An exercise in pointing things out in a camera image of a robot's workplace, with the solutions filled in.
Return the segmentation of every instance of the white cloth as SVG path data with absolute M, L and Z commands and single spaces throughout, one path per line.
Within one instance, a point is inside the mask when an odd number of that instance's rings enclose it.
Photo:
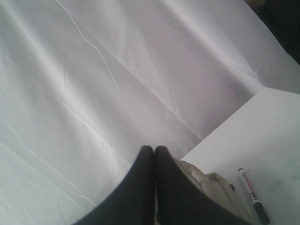
M 240 0 L 1 0 L 0 222 L 76 221 L 263 86 L 299 92 L 298 65 Z

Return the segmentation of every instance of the marker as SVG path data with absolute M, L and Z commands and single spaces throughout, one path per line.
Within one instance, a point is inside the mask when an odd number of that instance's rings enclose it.
M 261 201 L 259 200 L 256 192 L 254 191 L 251 182 L 248 178 L 248 176 L 246 175 L 244 169 L 239 169 L 238 170 L 239 175 L 241 176 L 241 180 L 243 181 L 243 184 L 247 190 L 247 194 L 250 197 L 252 204 L 253 204 L 253 208 L 255 210 L 255 212 L 258 215 L 259 220 L 261 221 L 262 224 L 267 225 L 270 223 L 270 219 L 266 213 L 266 210 L 264 209 Z

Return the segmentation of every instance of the white table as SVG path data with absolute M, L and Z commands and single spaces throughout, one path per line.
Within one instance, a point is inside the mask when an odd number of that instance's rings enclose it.
M 239 195 L 244 168 L 271 224 L 300 224 L 300 95 L 265 88 L 182 160 L 219 173 Z

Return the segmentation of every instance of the white backdrop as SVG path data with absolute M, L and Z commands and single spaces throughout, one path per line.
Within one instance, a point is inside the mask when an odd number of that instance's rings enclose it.
M 0 224 L 75 222 L 264 86 L 299 66 L 241 0 L 0 0 Z

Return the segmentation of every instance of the dark background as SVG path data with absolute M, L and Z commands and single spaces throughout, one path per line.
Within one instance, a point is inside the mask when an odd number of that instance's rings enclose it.
M 300 0 L 266 0 L 262 7 L 254 10 L 300 64 Z

